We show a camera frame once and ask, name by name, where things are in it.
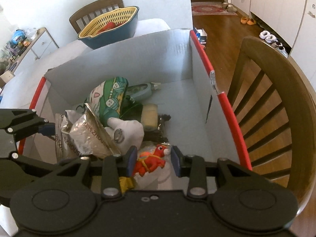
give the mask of silver rivet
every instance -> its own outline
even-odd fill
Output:
[[[15,160],[19,157],[18,153],[12,153],[12,158],[14,158]]]
[[[116,188],[112,188],[112,187],[105,188],[105,189],[103,190],[103,194],[106,195],[106,196],[111,196],[111,197],[113,197],[113,196],[118,195],[118,193],[119,193],[119,190],[116,189]]]
[[[150,198],[149,198],[149,197],[142,197],[142,198],[141,198],[141,201],[143,201],[143,202],[148,202],[148,201],[150,201]]]
[[[157,199],[159,199],[159,197],[157,195],[151,195],[150,199],[151,200],[157,200]]]
[[[124,132],[121,128],[116,129],[114,132],[114,141],[116,143],[122,143],[124,141]]]
[[[190,193],[194,196],[202,196],[205,194],[205,190],[201,187],[194,187],[192,189],[190,189]]]

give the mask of chair backrest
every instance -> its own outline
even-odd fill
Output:
[[[69,18],[69,22],[79,34],[95,17],[117,8],[124,8],[123,0],[97,0],[76,11]]]
[[[244,76],[249,70],[251,63],[255,62],[259,66],[259,73],[256,75],[250,87],[245,91],[244,96],[238,96],[245,80]],[[242,41],[233,79],[228,92],[228,99],[233,106],[236,100],[240,102],[235,104],[235,115],[247,107],[247,103],[256,93],[260,82],[264,77],[268,77],[271,86],[259,98],[255,99],[253,106],[248,106],[248,111],[240,120],[239,125],[242,129],[251,119],[256,118],[255,114],[265,105],[277,92],[281,102],[271,106],[272,110],[264,113],[257,122],[253,121],[252,125],[245,131],[244,139],[247,140],[252,136],[260,136],[251,145],[247,144],[247,149],[251,157],[252,153],[257,150],[264,150],[265,147],[285,131],[290,130],[290,143],[282,144],[283,147],[277,147],[272,152],[264,153],[263,156],[254,157],[252,166],[254,171],[256,167],[267,167],[269,163],[278,160],[285,153],[292,151],[292,161],[289,168],[278,169],[281,163],[274,163],[270,167],[272,172],[263,175],[270,180],[289,176],[287,188],[293,191],[299,202],[300,213],[306,206],[315,183],[316,173],[316,109],[314,101],[304,84],[304,81],[292,66],[292,64],[278,51],[270,47],[267,43],[255,37],[245,37]],[[280,112],[286,113],[288,122],[281,126],[276,126],[275,130],[265,128],[264,126],[270,121],[276,122],[281,118]]]

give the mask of red horse toy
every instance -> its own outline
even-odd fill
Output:
[[[166,162],[161,158],[169,154],[170,150],[161,144],[156,146],[156,150],[153,154],[148,151],[142,152],[136,162],[133,175],[139,173],[140,176],[144,176],[146,172],[151,173],[156,170],[157,167],[164,168]]]

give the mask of doormat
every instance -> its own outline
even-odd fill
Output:
[[[235,12],[227,12],[223,9],[221,3],[194,2],[191,3],[192,15],[232,15],[237,16]]]

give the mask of cartoon print bag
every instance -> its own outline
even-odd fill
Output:
[[[127,88],[126,78],[115,77],[98,85],[88,96],[87,101],[104,127],[108,126],[109,118],[120,117],[121,104]]]

